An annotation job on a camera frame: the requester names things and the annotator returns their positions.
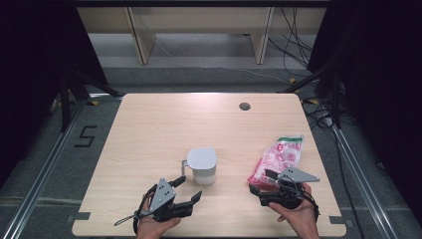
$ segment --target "black corner marking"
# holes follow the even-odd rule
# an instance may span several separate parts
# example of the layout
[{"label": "black corner marking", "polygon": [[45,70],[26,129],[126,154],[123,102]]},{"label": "black corner marking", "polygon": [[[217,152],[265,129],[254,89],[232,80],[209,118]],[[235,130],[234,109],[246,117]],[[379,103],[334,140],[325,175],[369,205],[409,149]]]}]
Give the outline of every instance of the black corner marking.
[{"label": "black corner marking", "polygon": [[88,144],[75,144],[75,147],[91,147],[91,143],[93,143],[93,140],[94,140],[95,137],[94,136],[84,135],[85,134],[85,130],[87,128],[97,128],[97,126],[96,125],[85,125],[84,126],[84,129],[82,129],[82,132],[80,134],[80,138],[89,138],[90,139],[90,142]]}]

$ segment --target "white mug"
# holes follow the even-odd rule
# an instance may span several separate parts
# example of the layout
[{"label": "white mug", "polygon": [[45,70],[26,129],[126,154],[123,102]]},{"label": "white mug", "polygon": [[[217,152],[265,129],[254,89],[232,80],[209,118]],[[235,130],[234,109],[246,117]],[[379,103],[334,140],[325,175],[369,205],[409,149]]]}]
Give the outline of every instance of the white mug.
[{"label": "white mug", "polygon": [[182,161],[183,176],[185,166],[192,169],[193,178],[197,184],[212,184],[215,181],[217,154],[212,147],[192,148],[187,153],[187,160]]}]

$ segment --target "floor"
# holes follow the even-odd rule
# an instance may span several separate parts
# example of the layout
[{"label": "floor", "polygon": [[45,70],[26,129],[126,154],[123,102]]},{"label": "floor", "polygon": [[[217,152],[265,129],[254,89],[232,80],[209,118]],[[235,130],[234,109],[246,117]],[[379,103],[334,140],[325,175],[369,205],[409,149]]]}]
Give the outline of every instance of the floor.
[{"label": "floor", "polygon": [[[191,82],[186,80],[178,90],[166,89],[154,82],[140,83],[143,85],[140,88],[133,81],[139,74],[149,74],[160,82],[163,76],[184,81],[186,78],[205,78],[211,74],[210,71],[222,78],[229,74],[233,76],[236,72],[244,74],[246,79],[254,78],[251,82],[261,81],[263,85],[258,88],[257,85],[249,86],[248,82],[237,82],[236,79],[227,79],[233,81],[231,88],[218,79],[214,85],[222,86],[207,85],[208,89],[226,92],[273,91],[275,86],[299,81],[309,74],[306,70],[309,55],[301,55],[301,52],[309,53],[304,50],[304,46],[298,48],[292,43],[288,45],[288,40],[283,36],[270,38],[275,44],[269,43],[264,64],[257,65],[248,35],[158,35],[148,64],[140,65],[130,35],[91,35],[109,84],[117,90],[146,93],[203,91],[203,86],[192,88],[189,85]],[[315,36],[301,36],[301,40],[311,47]],[[280,49],[286,49],[298,57],[287,56]],[[197,75],[178,71],[185,68]],[[272,85],[266,85],[266,81],[271,81]],[[316,84],[309,84],[297,94],[304,100],[312,98],[312,89]],[[388,173],[381,168],[382,165],[376,164],[376,155],[352,116],[343,116],[341,129],[327,129],[324,126],[330,124],[330,120],[324,111],[317,112],[321,110],[321,105],[305,102],[304,110],[309,113],[310,127],[343,215],[343,223],[347,226],[343,238],[422,238],[420,225],[397,192]],[[83,109],[79,115],[74,116],[77,119],[74,122],[75,129],[69,132],[68,138],[59,134],[61,113],[60,108],[55,107],[43,130],[39,132],[39,140],[27,152],[28,157],[19,163],[0,191],[2,235],[6,233],[5,228],[10,228],[7,225],[15,223],[22,227],[17,227],[20,228],[17,237],[8,238],[81,238],[72,235],[72,222],[96,167],[97,161],[93,158],[98,158],[101,153],[118,104],[118,100],[102,100],[97,107],[75,104],[74,113],[79,108]],[[84,147],[75,150],[75,145],[87,143],[81,141],[78,129],[90,132],[93,130],[90,125],[97,128],[90,151]],[[335,138],[340,141],[339,151]],[[341,160],[338,160],[338,153],[341,154]],[[40,172],[45,172],[42,180],[39,180]],[[28,193],[37,195],[35,202],[28,201],[31,196]],[[29,205],[27,214],[20,211],[22,205]],[[17,215],[24,215],[25,219],[20,220]]]}]

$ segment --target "pink and white package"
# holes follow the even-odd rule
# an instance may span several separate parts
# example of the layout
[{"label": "pink and white package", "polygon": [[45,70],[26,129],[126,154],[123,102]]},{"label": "pink and white package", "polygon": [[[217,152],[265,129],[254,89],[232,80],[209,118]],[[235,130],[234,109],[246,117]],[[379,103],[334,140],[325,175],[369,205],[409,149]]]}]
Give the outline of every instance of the pink and white package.
[{"label": "pink and white package", "polygon": [[301,159],[303,135],[284,135],[263,153],[248,182],[256,185],[274,185],[265,169],[282,172],[287,167],[297,167]]}]

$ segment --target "light wood surface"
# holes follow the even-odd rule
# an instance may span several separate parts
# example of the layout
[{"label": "light wood surface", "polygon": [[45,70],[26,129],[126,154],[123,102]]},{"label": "light wood surface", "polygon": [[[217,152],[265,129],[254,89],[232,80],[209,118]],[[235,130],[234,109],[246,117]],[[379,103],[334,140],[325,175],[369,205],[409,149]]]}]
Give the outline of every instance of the light wood surface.
[{"label": "light wood surface", "polygon": [[[251,109],[242,111],[240,103]],[[284,237],[296,235],[278,214],[262,207],[249,192],[264,150],[284,134],[305,136],[299,169],[320,178],[310,183],[319,205],[321,236],[343,236],[345,226],[329,216],[341,216],[300,101],[293,94],[128,94],[120,105],[80,212],[89,220],[75,221],[78,236],[132,236],[133,214],[142,195],[160,177],[181,175],[181,161],[194,147],[212,146],[218,161],[216,182],[196,185],[187,179],[175,188],[175,202],[188,201],[202,190],[193,215],[167,231],[169,237]]]}]

